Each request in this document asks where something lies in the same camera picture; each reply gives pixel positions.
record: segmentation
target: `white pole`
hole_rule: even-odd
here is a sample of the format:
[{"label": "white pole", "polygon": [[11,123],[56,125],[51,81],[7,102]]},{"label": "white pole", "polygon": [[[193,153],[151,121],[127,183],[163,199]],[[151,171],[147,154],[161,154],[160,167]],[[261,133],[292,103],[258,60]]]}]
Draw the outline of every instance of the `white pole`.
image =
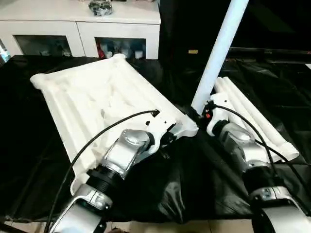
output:
[{"label": "white pole", "polygon": [[192,108],[200,115],[203,112],[206,101],[209,99],[216,78],[228,54],[248,1],[249,0],[231,0],[191,104]]}]

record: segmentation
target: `white cylindrical tube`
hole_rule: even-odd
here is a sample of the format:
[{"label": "white cylindrical tube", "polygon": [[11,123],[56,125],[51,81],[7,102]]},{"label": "white cylindrical tube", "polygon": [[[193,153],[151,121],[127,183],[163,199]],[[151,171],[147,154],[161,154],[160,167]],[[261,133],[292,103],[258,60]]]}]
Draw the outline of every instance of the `white cylindrical tube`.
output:
[{"label": "white cylindrical tube", "polygon": [[252,104],[251,101],[234,85],[228,78],[224,77],[225,83],[233,91],[234,95],[239,99],[242,105],[253,116],[253,119],[265,132],[269,140],[279,148],[279,152],[291,160],[299,155],[297,149],[287,142],[282,135],[273,127],[273,125],[261,114],[261,112]]},{"label": "white cylindrical tube", "polygon": [[228,54],[248,1],[249,0],[231,0],[191,104],[192,108],[200,115],[203,112],[206,101],[209,99],[216,78]]},{"label": "white cylindrical tube", "polygon": [[[239,99],[234,95],[230,86],[224,81],[224,79],[219,78],[218,82],[221,83],[221,85],[224,87],[225,92],[227,93],[232,106],[237,110],[237,112],[240,113],[243,117],[245,117],[258,130],[258,132],[260,133],[260,135],[262,136],[262,138],[264,139],[264,141],[267,143],[269,147],[271,147],[272,149],[276,151],[280,151],[280,149],[268,139],[268,137],[263,132],[261,127],[256,123],[256,121],[252,118],[252,116],[249,114],[247,109],[243,106],[243,104],[239,101]],[[254,137],[258,141],[261,141],[258,135],[255,133],[255,131],[248,124],[245,123],[244,126],[249,132],[251,132],[254,135]],[[275,153],[271,152],[271,155],[272,155],[273,161],[280,160],[280,157],[278,157],[278,155],[276,155]]]},{"label": "white cylindrical tube", "polygon": [[[230,101],[230,100],[231,100],[231,99],[230,99],[230,96],[229,96],[230,93],[228,93],[228,91],[226,90],[226,88],[223,86],[222,80],[223,80],[223,79],[222,79],[221,77],[218,77],[218,78],[216,79],[215,86],[214,86],[215,91],[216,91],[217,93],[221,93],[221,92],[226,93],[227,96],[229,97],[229,98],[228,98],[228,103],[227,103],[228,108],[230,108],[230,109],[233,110],[233,111],[236,111],[235,108],[233,107],[231,101]],[[245,126],[244,126],[244,124],[243,124],[243,121],[242,121],[241,118],[239,118],[237,115],[235,115],[235,114],[233,114],[233,113],[228,113],[228,118],[229,118],[229,121],[230,121],[230,122],[236,123],[237,125],[239,125],[240,127],[242,127],[242,128],[245,129]]]}]

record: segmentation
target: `yellow label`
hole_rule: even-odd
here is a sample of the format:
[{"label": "yellow label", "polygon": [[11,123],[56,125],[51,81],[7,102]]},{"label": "yellow label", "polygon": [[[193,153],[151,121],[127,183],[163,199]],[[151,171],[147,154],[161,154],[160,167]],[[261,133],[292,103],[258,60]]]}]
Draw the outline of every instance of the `yellow label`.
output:
[{"label": "yellow label", "polygon": [[189,54],[198,54],[199,50],[188,50]]}]

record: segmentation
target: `red object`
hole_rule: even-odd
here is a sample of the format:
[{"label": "red object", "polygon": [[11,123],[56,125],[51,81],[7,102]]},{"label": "red object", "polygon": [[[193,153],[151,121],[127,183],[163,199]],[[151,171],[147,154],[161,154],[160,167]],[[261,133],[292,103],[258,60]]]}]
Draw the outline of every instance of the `red object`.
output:
[{"label": "red object", "polygon": [[101,46],[100,46],[100,43],[96,43],[96,46],[97,46],[97,52],[98,52],[98,56],[99,58],[105,58],[105,54],[104,54],[104,51],[102,51],[101,49]]}]

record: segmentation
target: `table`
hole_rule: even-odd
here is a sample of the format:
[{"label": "table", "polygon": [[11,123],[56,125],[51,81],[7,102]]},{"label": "table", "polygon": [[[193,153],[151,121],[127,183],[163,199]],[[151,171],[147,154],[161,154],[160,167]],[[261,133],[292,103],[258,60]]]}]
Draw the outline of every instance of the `table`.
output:
[{"label": "table", "polygon": [[[2,153],[0,216],[13,221],[44,221],[68,157],[40,91],[29,79],[96,61],[97,58],[15,56],[0,68]],[[130,64],[172,103],[190,105],[203,70],[163,68],[158,61]],[[311,70],[302,64],[230,60],[229,76],[281,134],[311,162]],[[126,180],[108,220],[186,222],[191,219],[250,218],[247,193],[230,156],[200,130],[137,165]],[[296,166],[305,181],[311,169]],[[286,165],[277,165],[288,186],[311,208],[311,200]],[[57,210],[70,198],[64,190]]]}]

